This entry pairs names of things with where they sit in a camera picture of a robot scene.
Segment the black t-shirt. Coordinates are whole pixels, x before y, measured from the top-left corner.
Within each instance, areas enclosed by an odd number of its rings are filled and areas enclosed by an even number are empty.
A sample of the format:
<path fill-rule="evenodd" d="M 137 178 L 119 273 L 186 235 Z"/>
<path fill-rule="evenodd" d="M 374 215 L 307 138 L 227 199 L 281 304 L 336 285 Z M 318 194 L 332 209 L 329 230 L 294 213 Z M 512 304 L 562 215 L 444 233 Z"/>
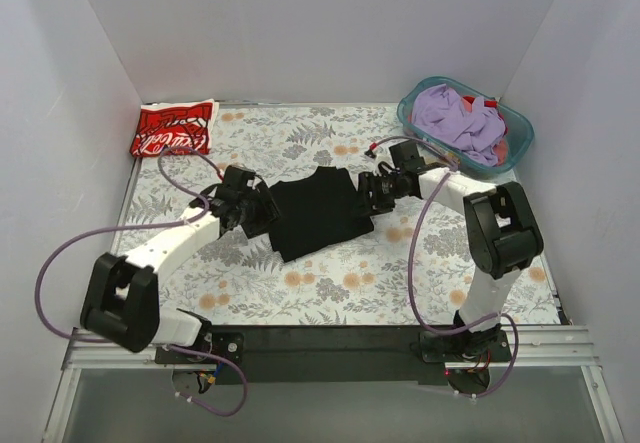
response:
<path fill-rule="evenodd" d="M 318 167 L 307 178 L 276 183 L 271 193 L 280 218 L 269 240 L 286 263 L 374 230 L 370 218 L 355 213 L 356 189 L 345 168 Z"/>

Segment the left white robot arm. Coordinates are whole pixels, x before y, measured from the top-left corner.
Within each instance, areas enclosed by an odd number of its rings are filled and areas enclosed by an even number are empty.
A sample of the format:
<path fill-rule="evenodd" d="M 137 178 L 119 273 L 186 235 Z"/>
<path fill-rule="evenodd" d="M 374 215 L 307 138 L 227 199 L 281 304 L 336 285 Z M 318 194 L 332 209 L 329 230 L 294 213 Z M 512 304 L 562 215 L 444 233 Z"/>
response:
<path fill-rule="evenodd" d="M 267 183 L 256 172 L 230 166 L 220 183 L 197 195 L 174 226 L 123 255 L 94 263 L 80 314 L 81 326 L 131 352 L 176 345 L 193 363 L 213 349 L 207 321 L 163 308 L 160 284 L 203 247 L 240 227 L 247 238 L 265 234 L 280 217 Z"/>

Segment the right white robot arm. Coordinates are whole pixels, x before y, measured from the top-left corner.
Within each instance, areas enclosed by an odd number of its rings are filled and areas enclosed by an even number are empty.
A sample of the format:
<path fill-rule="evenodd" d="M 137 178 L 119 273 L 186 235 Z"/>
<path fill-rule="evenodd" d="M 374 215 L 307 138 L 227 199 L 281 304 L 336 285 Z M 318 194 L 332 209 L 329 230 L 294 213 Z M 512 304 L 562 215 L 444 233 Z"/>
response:
<path fill-rule="evenodd" d="M 454 315 L 452 327 L 438 329 L 418 322 L 448 352 L 475 360 L 496 342 L 503 308 L 512 286 L 544 248 L 543 238 L 523 187 L 514 181 L 496 185 L 464 175 L 457 162 L 434 145 L 426 147 L 437 158 L 425 162 L 421 141 L 390 137 L 390 157 L 379 155 L 372 143 L 366 156 L 376 170 L 358 176 L 355 213 L 390 213 L 405 197 L 445 206 L 465 219 L 468 249 L 475 264 L 467 297 Z"/>

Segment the floral table mat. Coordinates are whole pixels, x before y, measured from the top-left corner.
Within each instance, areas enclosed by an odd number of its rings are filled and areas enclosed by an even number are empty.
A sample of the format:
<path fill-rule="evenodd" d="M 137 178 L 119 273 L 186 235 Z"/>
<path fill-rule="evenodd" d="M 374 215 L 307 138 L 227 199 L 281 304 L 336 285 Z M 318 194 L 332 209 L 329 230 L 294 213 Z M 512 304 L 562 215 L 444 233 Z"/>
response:
<path fill-rule="evenodd" d="M 213 126 L 208 161 L 143 160 L 135 169 L 126 221 L 172 221 L 189 190 L 230 164 L 269 184 L 307 177 L 319 166 L 352 174 L 371 163 L 373 141 L 398 134 L 393 106 L 226 107 Z M 447 325 L 465 301 L 474 265 L 462 216 L 416 198 L 379 216 L 370 234 L 286 263 L 266 236 L 234 230 L 205 246 L 160 284 L 160 302 L 215 324 Z"/>

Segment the lilac t-shirt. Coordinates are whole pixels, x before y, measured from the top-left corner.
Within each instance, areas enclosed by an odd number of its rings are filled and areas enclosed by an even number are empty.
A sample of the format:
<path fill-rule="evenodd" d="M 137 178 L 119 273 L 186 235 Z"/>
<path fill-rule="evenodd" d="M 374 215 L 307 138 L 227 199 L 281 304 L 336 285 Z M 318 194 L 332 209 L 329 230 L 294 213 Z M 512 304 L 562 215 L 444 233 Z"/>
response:
<path fill-rule="evenodd" d="M 433 86 L 418 95 L 412 123 L 432 138 L 462 151 L 463 105 L 461 96 L 445 84 Z"/>

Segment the red garment in basket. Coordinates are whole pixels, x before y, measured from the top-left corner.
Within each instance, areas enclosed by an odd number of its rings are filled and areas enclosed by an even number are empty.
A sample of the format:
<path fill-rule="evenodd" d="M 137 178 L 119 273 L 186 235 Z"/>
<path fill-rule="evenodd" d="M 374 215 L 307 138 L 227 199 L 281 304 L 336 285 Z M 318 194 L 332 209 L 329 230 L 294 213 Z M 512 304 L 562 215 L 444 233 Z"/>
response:
<path fill-rule="evenodd" d="M 472 160 L 488 167 L 502 165 L 507 157 L 507 126 L 497 102 L 469 95 L 463 105 L 462 151 Z"/>

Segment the folded red Coca-Cola shirt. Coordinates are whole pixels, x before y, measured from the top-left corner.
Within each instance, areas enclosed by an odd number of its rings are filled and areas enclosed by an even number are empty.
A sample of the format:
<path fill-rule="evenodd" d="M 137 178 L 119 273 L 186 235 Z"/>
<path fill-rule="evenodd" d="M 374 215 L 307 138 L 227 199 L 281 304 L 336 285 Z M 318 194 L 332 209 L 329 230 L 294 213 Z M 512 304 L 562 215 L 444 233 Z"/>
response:
<path fill-rule="evenodd" d="M 142 105 L 130 154 L 157 157 L 166 147 L 186 147 L 208 155 L 218 110 L 213 99 Z"/>

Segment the teal plastic basket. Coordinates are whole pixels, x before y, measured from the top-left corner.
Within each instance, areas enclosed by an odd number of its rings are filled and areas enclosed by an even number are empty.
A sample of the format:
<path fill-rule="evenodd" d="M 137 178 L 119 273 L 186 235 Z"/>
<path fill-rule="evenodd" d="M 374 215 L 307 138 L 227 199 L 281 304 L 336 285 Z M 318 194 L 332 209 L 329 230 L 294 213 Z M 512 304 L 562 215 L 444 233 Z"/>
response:
<path fill-rule="evenodd" d="M 447 146 L 436 138 L 432 138 L 412 123 L 413 106 L 418 95 L 430 87 L 441 84 L 445 84 L 455 90 L 461 97 L 482 97 L 489 106 L 496 107 L 498 114 L 503 118 L 506 125 L 506 135 L 502 139 L 506 154 L 500 159 L 500 164 L 486 166 L 475 162 L 459 150 Z M 396 114 L 409 135 L 421 137 L 440 148 L 446 149 L 449 154 L 455 157 L 461 171 L 479 179 L 491 179 L 514 169 L 526 154 L 535 136 L 531 123 L 522 114 L 499 103 L 493 97 L 489 97 L 468 85 L 444 76 L 427 77 L 420 81 L 398 103 Z"/>

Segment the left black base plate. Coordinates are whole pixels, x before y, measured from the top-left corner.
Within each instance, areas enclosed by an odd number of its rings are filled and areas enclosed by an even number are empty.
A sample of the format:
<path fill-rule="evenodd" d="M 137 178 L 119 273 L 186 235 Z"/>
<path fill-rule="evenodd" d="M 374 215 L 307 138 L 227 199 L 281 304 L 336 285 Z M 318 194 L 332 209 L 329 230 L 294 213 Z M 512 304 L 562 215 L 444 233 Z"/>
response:
<path fill-rule="evenodd" d="M 241 333 L 234 332 L 206 332 L 195 340 L 195 343 L 189 347 L 190 351 L 198 351 L 217 355 L 226 358 L 235 364 L 242 361 L 242 353 L 244 347 L 244 336 Z M 194 356 L 157 348 L 155 351 L 154 362 L 156 364 L 213 364 L 210 358 Z"/>

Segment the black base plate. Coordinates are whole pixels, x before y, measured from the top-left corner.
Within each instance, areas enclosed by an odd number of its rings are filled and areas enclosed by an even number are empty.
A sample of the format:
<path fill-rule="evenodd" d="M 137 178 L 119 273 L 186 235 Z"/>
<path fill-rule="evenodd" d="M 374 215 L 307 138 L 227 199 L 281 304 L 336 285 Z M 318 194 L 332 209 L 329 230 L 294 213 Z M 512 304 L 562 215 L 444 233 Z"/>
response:
<path fill-rule="evenodd" d="M 198 351 L 217 355 L 226 358 L 235 364 L 242 361 L 242 353 L 244 347 L 244 336 L 241 333 L 234 332 L 206 332 L 195 340 L 195 343 L 189 347 L 190 351 Z M 213 364 L 210 358 L 194 356 L 157 348 L 155 351 L 154 362 L 156 364 Z"/>
<path fill-rule="evenodd" d="M 483 332 L 465 332 L 453 336 L 422 332 L 418 348 L 419 355 L 427 363 L 471 363 L 479 358 L 506 363 L 512 356 L 506 332 L 500 326 Z"/>

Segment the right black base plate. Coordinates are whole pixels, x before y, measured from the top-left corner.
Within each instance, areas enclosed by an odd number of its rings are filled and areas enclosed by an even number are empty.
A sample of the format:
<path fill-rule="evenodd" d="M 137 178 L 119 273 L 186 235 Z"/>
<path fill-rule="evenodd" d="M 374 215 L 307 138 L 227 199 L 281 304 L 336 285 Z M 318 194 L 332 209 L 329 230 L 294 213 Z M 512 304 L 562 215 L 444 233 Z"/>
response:
<path fill-rule="evenodd" d="M 453 336 L 422 332 L 418 348 L 419 355 L 427 363 L 471 363 L 479 358 L 506 363 L 512 356 L 506 332 L 500 326 L 483 332 L 465 332 Z"/>

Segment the aluminium mounting rail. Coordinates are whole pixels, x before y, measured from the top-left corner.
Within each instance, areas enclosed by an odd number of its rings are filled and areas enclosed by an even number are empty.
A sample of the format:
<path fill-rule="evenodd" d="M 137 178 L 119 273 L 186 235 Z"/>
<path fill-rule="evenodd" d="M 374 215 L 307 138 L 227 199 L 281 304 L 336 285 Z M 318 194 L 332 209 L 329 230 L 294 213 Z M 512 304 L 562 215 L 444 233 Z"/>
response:
<path fill-rule="evenodd" d="M 601 364 L 589 331 L 584 326 L 525 325 L 518 327 L 516 365 L 522 367 L 582 367 Z M 131 353 L 114 343 L 72 341 L 62 369 L 142 369 L 158 366 L 156 350 Z"/>

